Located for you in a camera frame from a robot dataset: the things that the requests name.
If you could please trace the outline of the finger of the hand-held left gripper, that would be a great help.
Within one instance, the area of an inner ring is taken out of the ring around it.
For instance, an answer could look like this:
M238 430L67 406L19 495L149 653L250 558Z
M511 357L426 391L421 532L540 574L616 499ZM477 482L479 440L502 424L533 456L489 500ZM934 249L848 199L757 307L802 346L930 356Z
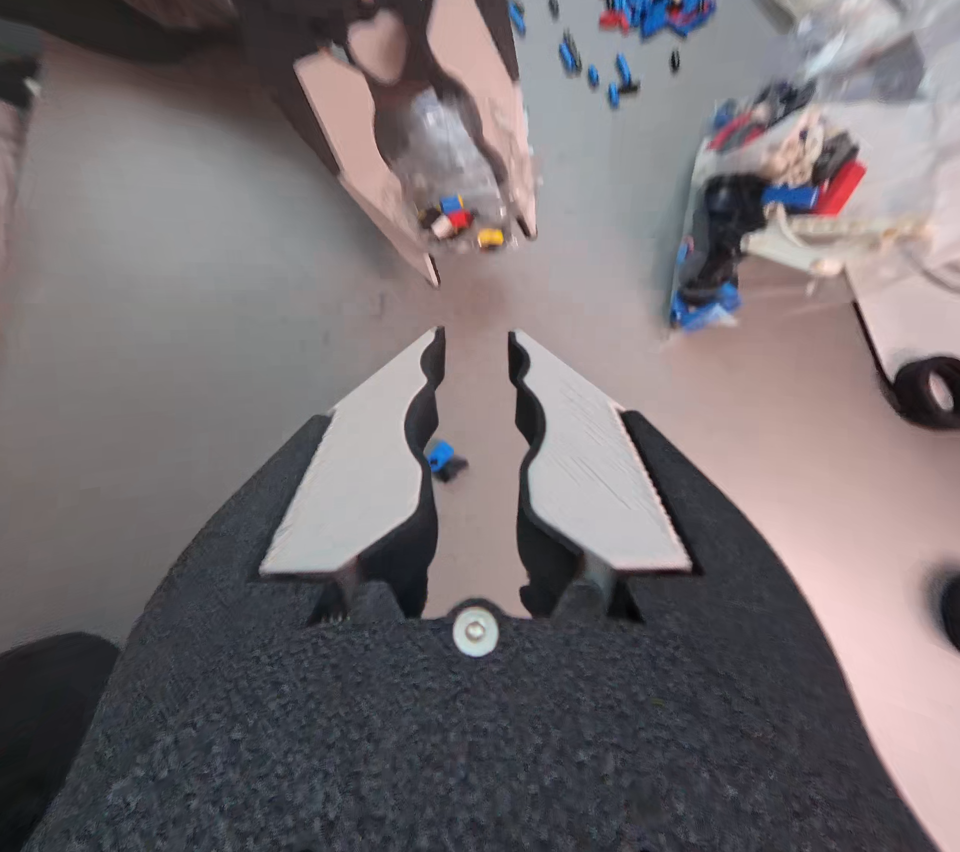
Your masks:
M342 188L427 283L441 284L435 260L412 228L403 187L376 141L375 86L395 91L410 41L394 12L379 10L346 29L345 47L320 46L296 59L294 74L330 149Z
M442 75L475 109L481 144L502 175L512 217L527 239L536 239L538 175L522 88L509 75L477 1L432 0L425 37Z

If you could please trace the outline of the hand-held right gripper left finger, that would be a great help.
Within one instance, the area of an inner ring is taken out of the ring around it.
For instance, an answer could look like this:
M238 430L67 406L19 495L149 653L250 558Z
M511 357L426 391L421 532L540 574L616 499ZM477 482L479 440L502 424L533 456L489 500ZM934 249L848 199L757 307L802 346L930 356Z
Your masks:
M318 446L258 572L416 579L436 555L439 522L425 448L438 424L446 331L429 328L326 415Z

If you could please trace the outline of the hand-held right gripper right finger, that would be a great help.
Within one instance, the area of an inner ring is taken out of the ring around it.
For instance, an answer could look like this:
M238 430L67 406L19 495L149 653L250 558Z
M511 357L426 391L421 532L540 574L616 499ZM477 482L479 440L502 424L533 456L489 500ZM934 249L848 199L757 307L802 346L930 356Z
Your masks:
M523 466L533 519L615 573L691 573L626 410L527 333L512 331L509 349L518 398L533 403Z

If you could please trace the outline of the small clear plastic bag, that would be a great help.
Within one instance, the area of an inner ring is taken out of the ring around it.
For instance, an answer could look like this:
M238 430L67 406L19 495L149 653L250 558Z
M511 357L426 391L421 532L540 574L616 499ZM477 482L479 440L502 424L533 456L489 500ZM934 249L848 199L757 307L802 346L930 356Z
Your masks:
M498 158L465 91L426 87L380 106L374 133L399 181L403 224L427 252L492 256L519 245L522 200L537 198L543 181L539 161L529 146Z

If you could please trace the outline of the large clear toy brick bag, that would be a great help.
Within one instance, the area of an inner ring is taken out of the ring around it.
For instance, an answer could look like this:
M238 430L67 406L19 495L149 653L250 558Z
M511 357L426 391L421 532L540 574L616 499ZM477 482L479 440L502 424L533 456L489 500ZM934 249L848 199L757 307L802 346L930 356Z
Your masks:
M720 103L692 168L672 330L736 325L748 258L820 285L901 249L958 249L958 0L837 0L789 27L794 65Z

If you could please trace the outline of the grey desk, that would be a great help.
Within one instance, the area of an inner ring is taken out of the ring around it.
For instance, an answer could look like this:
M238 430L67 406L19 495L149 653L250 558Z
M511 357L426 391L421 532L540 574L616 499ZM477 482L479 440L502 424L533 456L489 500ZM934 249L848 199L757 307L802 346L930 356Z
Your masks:
M455 257L434 291L347 200L233 50L133 64L49 39L2 291L2 650L122 643L177 555L312 414L429 327L447 335L429 611L522 612L507 335L644 414L780 555L874 745L958 850L958 654L930 614L958 565L958 437L900 419L846 302L744 270L738 326L663 329L681 192L714 102L786 49L754 0L641 43L601 0L522 0L538 238ZM601 74L563 71L570 29ZM638 95L611 110L623 52Z

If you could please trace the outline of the pile of blue toy pins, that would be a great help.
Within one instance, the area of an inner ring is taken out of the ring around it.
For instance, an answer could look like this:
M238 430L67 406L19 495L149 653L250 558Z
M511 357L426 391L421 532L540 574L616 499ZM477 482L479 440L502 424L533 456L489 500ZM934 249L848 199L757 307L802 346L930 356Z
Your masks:
M598 16L600 30L618 33L624 38L635 34L646 43L664 31L678 40L686 40L714 17L717 0L601 0L603 8ZM521 0L507 0L508 17L516 35L527 33L526 9ZM601 87L602 76L596 64L584 66L575 38L570 29L564 29L558 42L558 58L565 75L583 77L591 90ZM606 101L611 110L619 108L624 98L634 97L642 90L642 80L635 75L623 52L614 59L613 79L606 85Z

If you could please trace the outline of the black toy tyre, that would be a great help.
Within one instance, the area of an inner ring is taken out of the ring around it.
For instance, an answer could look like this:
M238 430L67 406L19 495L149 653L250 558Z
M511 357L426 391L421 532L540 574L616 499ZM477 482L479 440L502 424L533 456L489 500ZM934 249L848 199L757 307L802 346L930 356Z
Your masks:
M928 587L931 617L942 637L959 651L959 568L934 570Z
M901 417L934 431L959 430L959 359L935 355L902 366L893 380Z

